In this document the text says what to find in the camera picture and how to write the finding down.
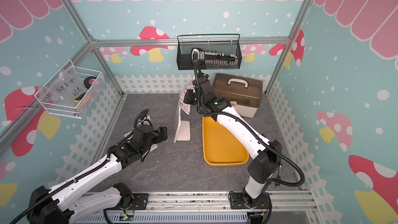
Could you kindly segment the food menu card with photos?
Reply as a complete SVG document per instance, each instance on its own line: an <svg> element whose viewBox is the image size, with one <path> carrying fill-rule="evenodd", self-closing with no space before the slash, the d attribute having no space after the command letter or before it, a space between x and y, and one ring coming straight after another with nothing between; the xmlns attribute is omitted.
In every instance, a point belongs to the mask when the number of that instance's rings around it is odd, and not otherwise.
<svg viewBox="0 0 398 224"><path fill-rule="evenodd" d="M179 107L187 115L190 115L191 110L191 96L194 92L193 80L191 80L179 94Z"/></svg>

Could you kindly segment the white acrylic menu holder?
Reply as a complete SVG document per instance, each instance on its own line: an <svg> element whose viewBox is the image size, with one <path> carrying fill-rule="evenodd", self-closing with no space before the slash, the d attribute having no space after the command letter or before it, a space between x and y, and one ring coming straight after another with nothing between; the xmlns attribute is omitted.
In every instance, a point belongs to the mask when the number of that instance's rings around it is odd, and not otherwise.
<svg viewBox="0 0 398 224"><path fill-rule="evenodd" d="M180 141L190 141L191 139L190 122L181 120L182 105L183 101L181 99L181 96L179 96L179 101L177 104L177 110L174 120L174 126L175 126L174 143Z"/></svg>

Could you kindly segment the pink dessert menu card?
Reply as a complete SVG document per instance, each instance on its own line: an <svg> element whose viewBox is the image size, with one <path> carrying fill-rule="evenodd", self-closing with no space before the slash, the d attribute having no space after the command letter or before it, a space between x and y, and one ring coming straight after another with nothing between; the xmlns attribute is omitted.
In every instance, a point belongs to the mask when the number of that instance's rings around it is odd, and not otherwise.
<svg viewBox="0 0 398 224"><path fill-rule="evenodd" d="M156 149L158 146L154 142L153 132L154 127L151 123L150 117L140 117L138 119L137 127L124 135L127 138L128 135L131 135L127 142L135 149L137 152L146 153L148 150Z"/></svg>

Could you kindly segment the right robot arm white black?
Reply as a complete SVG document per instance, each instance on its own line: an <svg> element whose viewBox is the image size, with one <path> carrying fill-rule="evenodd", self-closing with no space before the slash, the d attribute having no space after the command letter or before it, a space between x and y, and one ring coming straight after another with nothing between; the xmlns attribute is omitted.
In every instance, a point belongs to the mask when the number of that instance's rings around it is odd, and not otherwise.
<svg viewBox="0 0 398 224"><path fill-rule="evenodd" d="M203 117L211 117L214 121L224 126L239 140L253 159L248 167L250 177L242 192L244 204L248 208L256 207L270 182L288 187L303 185L305 182L304 172L295 162L282 154L280 143L278 141L271 142L262 136L237 113L227 99L222 96L216 96L208 75L202 73L200 69L200 62L204 59L204 52L196 48L192 50L193 89L188 90L183 101L186 104L195 105L197 112ZM300 176L298 181L288 182L273 177L283 160L298 172Z"/></svg>

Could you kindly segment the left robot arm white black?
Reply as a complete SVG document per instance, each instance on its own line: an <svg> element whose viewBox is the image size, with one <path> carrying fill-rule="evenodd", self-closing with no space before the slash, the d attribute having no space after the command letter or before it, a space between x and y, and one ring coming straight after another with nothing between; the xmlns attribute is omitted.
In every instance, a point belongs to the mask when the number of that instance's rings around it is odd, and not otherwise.
<svg viewBox="0 0 398 224"><path fill-rule="evenodd" d="M148 119L148 109L135 119L133 130L107 149L106 155L79 174L49 189L41 186L31 195L29 207L14 218L16 224L26 217L31 224L73 224L91 214L107 209L126 211L137 203L124 183L117 183L95 195L84 195L106 178L145 158L155 144L166 141L167 127L155 129Z"/></svg>

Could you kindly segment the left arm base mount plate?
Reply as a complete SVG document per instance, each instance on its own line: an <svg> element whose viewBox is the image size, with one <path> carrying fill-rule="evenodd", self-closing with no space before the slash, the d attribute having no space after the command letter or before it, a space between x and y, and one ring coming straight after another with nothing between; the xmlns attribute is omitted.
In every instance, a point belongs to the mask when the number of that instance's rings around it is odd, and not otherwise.
<svg viewBox="0 0 398 224"><path fill-rule="evenodd" d="M133 193L129 195L122 195L119 203L107 210L146 210L148 204L149 194Z"/></svg>

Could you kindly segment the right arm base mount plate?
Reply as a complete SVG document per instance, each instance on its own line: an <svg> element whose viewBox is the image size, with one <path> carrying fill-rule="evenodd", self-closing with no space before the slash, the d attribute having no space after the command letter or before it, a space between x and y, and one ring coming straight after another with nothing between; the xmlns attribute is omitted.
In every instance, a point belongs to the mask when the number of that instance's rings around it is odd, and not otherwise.
<svg viewBox="0 0 398 224"><path fill-rule="evenodd" d="M231 209L272 209L271 196L267 192L261 193L257 198L252 199L245 192L228 193Z"/></svg>

